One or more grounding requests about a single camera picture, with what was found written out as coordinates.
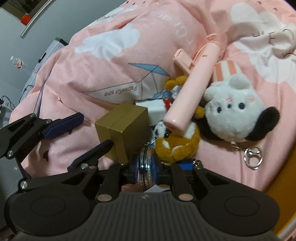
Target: gold box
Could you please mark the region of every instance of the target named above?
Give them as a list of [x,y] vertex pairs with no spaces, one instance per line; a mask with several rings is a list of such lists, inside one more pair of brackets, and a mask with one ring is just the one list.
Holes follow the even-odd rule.
[[148,109],[122,103],[95,122],[100,142],[110,139],[112,149],[105,155],[117,163],[130,162],[150,141]]

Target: white cloud print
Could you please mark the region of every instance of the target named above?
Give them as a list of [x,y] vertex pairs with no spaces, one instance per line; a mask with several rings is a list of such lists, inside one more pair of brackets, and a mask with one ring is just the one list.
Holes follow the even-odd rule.
[[109,61],[124,49],[136,45],[139,38],[139,30],[132,28],[132,24],[129,23],[122,29],[87,37],[83,40],[83,45],[75,49],[75,54],[90,52],[97,58]]
[[241,2],[231,9],[237,27],[234,45],[247,52],[257,72],[268,82],[287,82],[296,91],[296,26],[283,24],[271,12],[257,13]]
[[134,11],[136,8],[138,7],[138,5],[132,5],[129,8],[124,8],[124,7],[118,7],[115,8],[114,10],[112,10],[111,12],[107,13],[105,16],[93,21],[91,24],[89,24],[88,26],[95,26],[97,24],[102,24],[102,23],[110,23],[114,18],[116,18],[117,16],[119,16],[120,14],[123,14],[125,12],[130,12],[130,11]]

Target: striped fabric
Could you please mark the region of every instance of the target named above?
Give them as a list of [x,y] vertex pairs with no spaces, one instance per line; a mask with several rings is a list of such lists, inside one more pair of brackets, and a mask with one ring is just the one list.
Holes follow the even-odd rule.
[[212,81],[223,81],[226,77],[241,73],[240,67],[231,60],[223,60],[215,65]]

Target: pink handle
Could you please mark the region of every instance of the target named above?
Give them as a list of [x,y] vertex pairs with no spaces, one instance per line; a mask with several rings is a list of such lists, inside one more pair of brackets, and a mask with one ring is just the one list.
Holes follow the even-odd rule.
[[220,52],[221,49],[215,42],[205,45],[191,74],[163,119],[169,130],[186,130],[211,79]]

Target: pink fabric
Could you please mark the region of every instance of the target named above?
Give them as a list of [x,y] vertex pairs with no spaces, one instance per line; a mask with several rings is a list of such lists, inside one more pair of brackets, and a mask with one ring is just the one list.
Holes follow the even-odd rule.
[[[214,172],[263,190],[280,170],[296,136],[295,24],[295,11],[283,0],[124,3],[75,34],[68,46],[52,56],[39,71],[29,96],[13,111],[10,122],[33,112],[51,71],[40,117],[85,115],[82,126],[71,134],[41,141],[23,166],[32,176],[66,172],[76,157],[99,143],[96,120],[114,104],[164,96],[164,82],[182,75],[172,62],[174,53],[183,48],[193,57],[205,37],[217,33],[226,49],[223,59],[239,65],[266,107],[279,109],[281,119],[258,143],[264,160],[256,171],[246,167],[242,153],[234,153],[228,142],[202,140],[197,158]],[[111,163],[102,158],[99,167],[105,169]]]

